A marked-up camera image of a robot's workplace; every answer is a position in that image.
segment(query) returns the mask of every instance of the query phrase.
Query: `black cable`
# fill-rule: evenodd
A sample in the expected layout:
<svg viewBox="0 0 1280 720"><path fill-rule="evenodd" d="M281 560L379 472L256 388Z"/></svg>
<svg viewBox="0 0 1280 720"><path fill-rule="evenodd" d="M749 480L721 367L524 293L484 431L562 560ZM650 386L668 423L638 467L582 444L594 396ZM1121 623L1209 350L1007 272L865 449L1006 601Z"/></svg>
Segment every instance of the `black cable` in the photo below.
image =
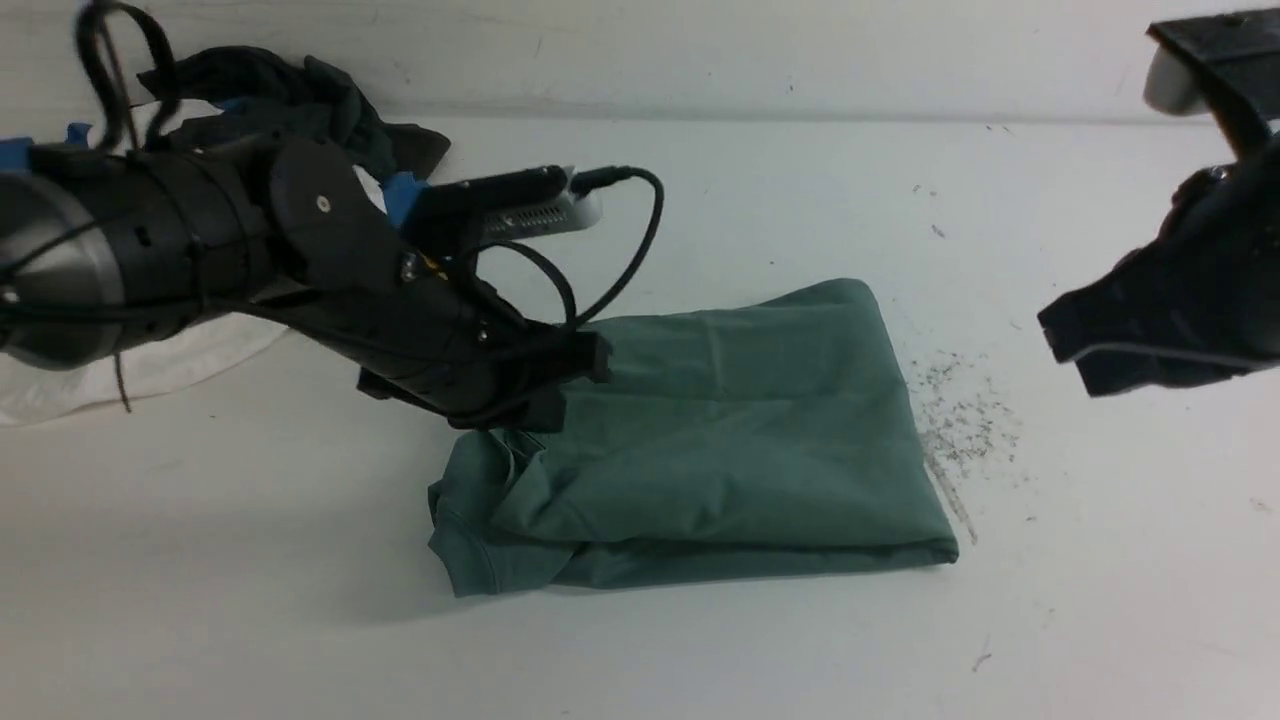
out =
<svg viewBox="0 0 1280 720"><path fill-rule="evenodd" d="M132 122L128 97L124 96L124 77L120 74L119 83L113 82L102 64L99 45L99 41L105 38L109 55L115 58L113 65L119 73L119 59L115 56L114 44L110 41L106 27L106 17L111 13L124 13L133 19L138 29L142 31L147 50L151 53L151 60L155 63L159 85L156 99L160 101L160 109L151 119L151 124L147 126L146 147L150 149L160 142L160 131L178 113L178 70L169 38L165 37L160 23L138 8L113 0L93 0L77 15L74 35L81 65L93 87L93 94L97 95L99 104L102 106L102 138L95 149L106 152L119 145L125 126Z"/></svg>
<svg viewBox="0 0 1280 720"><path fill-rule="evenodd" d="M573 318L577 316L577 301L573 297L573 287L568 283L568 278L566 278L564 273L561 272L554 263L548 260L545 255L532 247L529 247L527 245L520 245L506 240L490 240L488 242L472 245L453 259L454 268L451 269L451 273L461 273L463 268L470 266L468 261L472 258L476 258L485 250L492 250L494 247L506 247L507 250L524 255L530 263L541 270L543 274L547 275L547 279L552 281L552 284L556 286L556 292L561 296L561 306L564 309L564 323L567 324L573 322ZM477 279L474 273L467 273L467 277Z"/></svg>
<svg viewBox="0 0 1280 720"><path fill-rule="evenodd" d="M602 295L599 300L568 323L568 332L577 331L586 323L595 319L595 316L617 300L618 295L622 295L622 291L631 283L636 272L640 270L640 265L644 264L645 256L649 255L649 247L653 246L653 238L658 236L658 224L662 223L662 209L667 201L667 193L662 186L662 181L658 179L658 176L644 168L600 168L599 170L588 170L573 177L571 188L573 192L580 195L585 195L593 190L609 187L611 184L631 178L640 178L653 187L653 210L649 214L649 225L644 231L644 237L640 240L640 245L636 247L635 255L631 256L631 261L627 263L627 266L622 270L622 274L618 275L618 279L604 291L604 295Z"/></svg>
<svg viewBox="0 0 1280 720"><path fill-rule="evenodd" d="M636 246L636 251L632 254L631 261L627 263L627 266L618 275L618 279L614 281L613 284L609 286L609 288L600 295L600 299L596 300L590 307L580 315L573 315L572 319L567 320L563 325L525 342L485 352L480 355L476 361L513 360L525 355L549 350L559 343L567 342L570 336L581 329L586 323L591 322L605 307L608 307L609 304L617 300L618 295L621 295L623 290L626 290L627 284L630 284L632 278L635 278L640 265L644 264L645 258L649 255L649 249L653 246L653 241L658 236L658 225L662 223L662 210L666 205L666 190L663 188L662 181L658 176L645 170L644 168L609 167L579 173L577 176L573 176L573 181L570 186L573 192L586 195L594 190L609 187L614 183L631 178L640 178L653 187L653 210L649 213L649 224L645 228L644 237L640 238L640 245Z"/></svg>

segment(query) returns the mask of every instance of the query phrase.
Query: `white wall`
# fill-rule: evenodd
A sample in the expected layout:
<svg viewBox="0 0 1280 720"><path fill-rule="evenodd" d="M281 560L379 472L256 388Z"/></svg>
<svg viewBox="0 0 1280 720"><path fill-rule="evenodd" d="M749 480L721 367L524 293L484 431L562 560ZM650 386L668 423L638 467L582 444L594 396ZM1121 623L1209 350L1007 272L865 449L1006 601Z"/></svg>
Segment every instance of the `white wall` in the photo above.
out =
<svg viewBox="0 0 1280 720"><path fill-rule="evenodd" d="M1248 0L151 0L179 55L252 44L352 72L389 114L1156 119L1152 20ZM93 105L72 9L0 0L0 90ZM127 38L137 58L141 41ZM31 68L38 82L31 82ZM14 108L19 102L22 108Z"/></svg>

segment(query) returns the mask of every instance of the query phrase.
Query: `blue plastic part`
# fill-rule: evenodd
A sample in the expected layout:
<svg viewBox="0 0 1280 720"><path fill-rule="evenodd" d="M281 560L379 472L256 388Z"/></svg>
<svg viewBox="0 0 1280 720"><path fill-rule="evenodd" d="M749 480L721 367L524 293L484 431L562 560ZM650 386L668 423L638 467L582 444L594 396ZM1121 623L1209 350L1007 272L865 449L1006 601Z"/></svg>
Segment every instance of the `blue plastic part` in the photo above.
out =
<svg viewBox="0 0 1280 720"><path fill-rule="evenodd" d="M88 131L93 126L88 123L70 123L67 126L67 143L88 147Z"/></svg>
<svg viewBox="0 0 1280 720"><path fill-rule="evenodd" d="M29 167L27 159L27 149L29 147L29 137L0 140L0 170L26 170Z"/></svg>
<svg viewBox="0 0 1280 720"><path fill-rule="evenodd" d="M387 205L387 219L392 227L399 228L422 188L430 187L426 181L413 177L413 173L396 173L383 183L383 202Z"/></svg>

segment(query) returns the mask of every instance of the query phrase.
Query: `electrical wire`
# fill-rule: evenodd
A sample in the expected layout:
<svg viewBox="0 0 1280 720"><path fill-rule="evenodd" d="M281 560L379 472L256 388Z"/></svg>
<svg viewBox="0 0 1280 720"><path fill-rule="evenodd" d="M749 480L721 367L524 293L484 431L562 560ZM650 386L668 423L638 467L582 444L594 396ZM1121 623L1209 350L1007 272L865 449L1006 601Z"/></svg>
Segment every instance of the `electrical wire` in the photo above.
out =
<svg viewBox="0 0 1280 720"><path fill-rule="evenodd" d="M573 322L573 318L577 316L577 301L573 297L573 287L568 283L568 279L564 277L564 273L561 272L561 269L557 268L554 263L552 263L550 260L547 259L545 255L534 250L532 247L529 247L527 245L520 245L507 240L492 240L488 242L474 245L460 252L453 259L453 264L457 265L458 269L452 272L461 274L461 270L463 268L470 268L470 260L472 258L479 256L481 252L486 250L493 250L494 247L504 247L507 250L517 252L529 259L530 263L532 263L539 270L541 270L543 274L547 275L549 281L552 281L552 284L556 286L556 292L559 293L561 306L564 309L564 323L568 324ZM477 279L475 277L475 273L468 273L467 277L470 277L471 279Z"/></svg>

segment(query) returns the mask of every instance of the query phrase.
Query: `cable connector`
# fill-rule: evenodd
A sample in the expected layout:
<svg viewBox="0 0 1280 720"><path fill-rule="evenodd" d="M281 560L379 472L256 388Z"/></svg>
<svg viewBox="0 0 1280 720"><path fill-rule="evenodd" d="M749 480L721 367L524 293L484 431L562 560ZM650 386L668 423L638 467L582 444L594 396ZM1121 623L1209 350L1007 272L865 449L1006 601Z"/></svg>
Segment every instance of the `cable connector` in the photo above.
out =
<svg viewBox="0 0 1280 720"><path fill-rule="evenodd" d="M577 195L586 195L593 190L603 190L611 184L620 183L635 177L635 168L608 165L594 170L585 170L573 176L568 188Z"/></svg>

